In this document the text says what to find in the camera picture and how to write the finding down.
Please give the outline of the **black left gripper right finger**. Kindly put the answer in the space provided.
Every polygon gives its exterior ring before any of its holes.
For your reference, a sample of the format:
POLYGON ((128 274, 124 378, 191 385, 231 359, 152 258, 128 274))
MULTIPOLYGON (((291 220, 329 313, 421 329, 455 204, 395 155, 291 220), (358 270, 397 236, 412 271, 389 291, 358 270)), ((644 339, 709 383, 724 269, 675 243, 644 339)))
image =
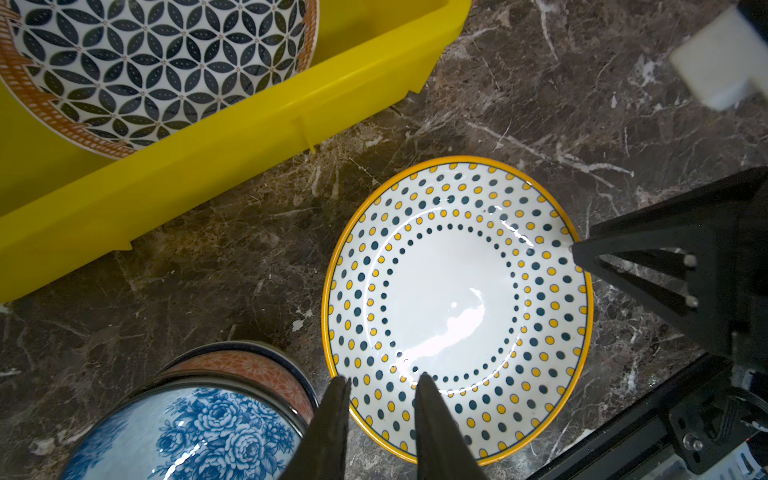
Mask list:
POLYGON ((486 479, 427 373, 419 377, 414 412, 418 479, 486 479))

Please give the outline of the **yellow-rim dotted plate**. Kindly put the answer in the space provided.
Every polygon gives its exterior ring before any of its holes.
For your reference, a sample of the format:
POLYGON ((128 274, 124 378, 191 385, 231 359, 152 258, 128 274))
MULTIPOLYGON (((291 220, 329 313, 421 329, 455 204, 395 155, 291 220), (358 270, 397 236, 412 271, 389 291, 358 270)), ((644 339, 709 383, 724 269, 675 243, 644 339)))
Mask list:
POLYGON ((358 425, 415 462, 415 395, 429 376, 478 463, 541 434, 590 345, 577 239, 544 187, 490 159, 434 159, 379 187, 342 233, 322 296, 326 363, 350 381, 358 425))

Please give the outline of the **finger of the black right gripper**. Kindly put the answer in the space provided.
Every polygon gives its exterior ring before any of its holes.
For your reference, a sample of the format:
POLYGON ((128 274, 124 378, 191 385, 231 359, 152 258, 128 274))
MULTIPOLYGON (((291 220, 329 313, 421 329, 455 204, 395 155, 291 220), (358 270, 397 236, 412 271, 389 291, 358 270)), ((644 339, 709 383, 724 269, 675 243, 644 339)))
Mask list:
POLYGON ((743 171, 595 226, 574 262, 712 354, 731 354, 745 320, 750 206, 743 171))

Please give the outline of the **black white flower-pattern plate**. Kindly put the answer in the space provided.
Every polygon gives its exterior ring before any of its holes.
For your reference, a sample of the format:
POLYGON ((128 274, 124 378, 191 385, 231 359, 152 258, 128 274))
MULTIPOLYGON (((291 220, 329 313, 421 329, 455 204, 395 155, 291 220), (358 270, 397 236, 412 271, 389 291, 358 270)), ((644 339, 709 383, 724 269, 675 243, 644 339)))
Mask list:
POLYGON ((1 78, 64 139, 121 159, 307 70, 307 0, 1 5, 1 78))

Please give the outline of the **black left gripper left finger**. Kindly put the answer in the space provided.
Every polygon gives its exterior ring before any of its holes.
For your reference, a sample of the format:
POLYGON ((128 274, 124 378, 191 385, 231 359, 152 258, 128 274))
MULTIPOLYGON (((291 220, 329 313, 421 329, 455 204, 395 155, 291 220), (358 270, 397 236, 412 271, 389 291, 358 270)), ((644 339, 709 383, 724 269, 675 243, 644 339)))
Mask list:
POLYGON ((333 378, 280 480, 344 478, 350 390, 345 377, 333 378))

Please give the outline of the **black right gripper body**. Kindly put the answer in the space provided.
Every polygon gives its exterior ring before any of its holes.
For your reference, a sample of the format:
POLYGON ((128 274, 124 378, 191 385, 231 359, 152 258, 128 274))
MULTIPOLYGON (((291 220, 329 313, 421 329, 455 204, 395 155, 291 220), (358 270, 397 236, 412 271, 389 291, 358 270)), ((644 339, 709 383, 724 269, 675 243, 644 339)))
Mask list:
POLYGON ((724 258, 719 261, 719 322, 724 355, 767 370, 767 175, 740 185, 721 211, 724 258))

